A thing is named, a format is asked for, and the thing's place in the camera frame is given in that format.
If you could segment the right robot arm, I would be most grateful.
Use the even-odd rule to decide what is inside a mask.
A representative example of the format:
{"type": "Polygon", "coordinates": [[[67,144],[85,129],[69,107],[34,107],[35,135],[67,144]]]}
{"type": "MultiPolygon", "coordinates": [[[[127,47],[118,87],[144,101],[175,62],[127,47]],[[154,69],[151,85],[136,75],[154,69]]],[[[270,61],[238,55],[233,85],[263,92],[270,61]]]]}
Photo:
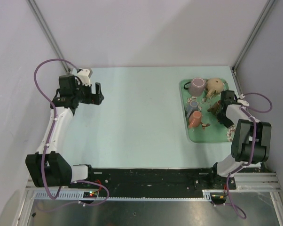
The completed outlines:
{"type": "Polygon", "coordinates": [[[235,126],[236,130],[231,141],[230,154],[214,165],[215,173],[208,177],[208,183],[212,188],[220,188],[225,184],[225,178],[233,177],[237,172],[252,164],[267,161],[272,126],[269,122],[260,121],[249,111],[268,113],[272,108],[270,99],[259,93],[252,92],[237,96],[231,90],[221,92],[216,118],[226,128],[235,126]],[[250,107],[245,100],[248,95],[265,98],[269,102],[269,109],[263,111],[250,107]]]}

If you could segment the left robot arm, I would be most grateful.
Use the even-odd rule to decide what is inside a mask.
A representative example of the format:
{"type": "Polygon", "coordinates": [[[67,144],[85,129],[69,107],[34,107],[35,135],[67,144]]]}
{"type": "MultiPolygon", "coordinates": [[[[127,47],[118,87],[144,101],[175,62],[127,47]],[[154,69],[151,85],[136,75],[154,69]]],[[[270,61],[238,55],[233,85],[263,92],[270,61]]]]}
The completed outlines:
{"type": "Polygon", "coordinates": [[[62,156],[64,139],[79,104],[100,105],[104,100],[101,84],[95,93],[87,75],[63,75],[50,101],[50,120],[36,153],[27,155],[25,164],[36,187],[69,186],[79,181],[85,188],[95,184],[90,165],[71,166],[62,156]]]}

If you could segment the salmon pink mug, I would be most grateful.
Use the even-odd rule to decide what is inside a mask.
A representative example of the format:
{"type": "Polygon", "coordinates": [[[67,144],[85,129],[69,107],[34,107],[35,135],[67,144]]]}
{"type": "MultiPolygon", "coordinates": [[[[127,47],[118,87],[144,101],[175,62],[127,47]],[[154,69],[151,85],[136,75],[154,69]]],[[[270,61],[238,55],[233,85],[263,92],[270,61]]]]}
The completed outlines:
{"type": "Polygon", "coordinates": [[[194,111],[189,117],[189,129],[196,128],[201,124],[202,113],[200,111],[194,111]]]}

